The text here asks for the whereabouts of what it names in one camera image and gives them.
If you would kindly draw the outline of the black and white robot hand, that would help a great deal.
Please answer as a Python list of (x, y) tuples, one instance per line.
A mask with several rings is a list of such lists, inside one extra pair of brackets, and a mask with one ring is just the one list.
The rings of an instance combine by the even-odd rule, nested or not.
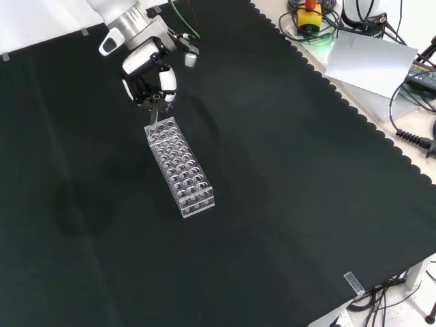
[(157, 15), (136, 36), (142, 44), (124, 60), (122, 82), (133, 103), (151, 112), (167, 111), (176, 97), (176, 74), (164, 59), (177, 50), (184, 52), (184, 64), (194, 67), (200, 51), (186, 33), (177, 34)]

